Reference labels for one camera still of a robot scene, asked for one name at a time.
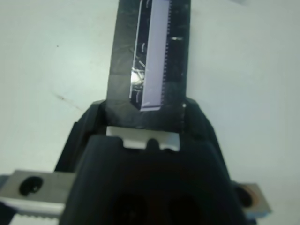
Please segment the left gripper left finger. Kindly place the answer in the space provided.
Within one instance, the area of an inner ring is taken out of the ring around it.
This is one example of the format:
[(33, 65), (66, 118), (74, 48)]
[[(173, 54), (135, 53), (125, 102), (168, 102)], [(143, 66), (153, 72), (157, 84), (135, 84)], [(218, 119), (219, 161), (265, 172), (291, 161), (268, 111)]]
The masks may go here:
[(90, 137), (98, 134), (106, 135), (105, 107), (105, 100), (93, 102), (81, 118), (74, 123), (56, 164), (56, 172), (75, 172)]

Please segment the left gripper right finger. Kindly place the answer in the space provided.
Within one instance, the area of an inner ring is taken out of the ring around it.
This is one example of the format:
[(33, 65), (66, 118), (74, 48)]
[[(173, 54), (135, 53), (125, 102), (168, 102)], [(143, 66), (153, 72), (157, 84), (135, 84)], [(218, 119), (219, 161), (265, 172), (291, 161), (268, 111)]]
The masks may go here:
[(185, 101), (180, 134), (180, 162), (189, 177), (207, 177), (230, 181), (225, 160), (213, 126), (194, 100)]

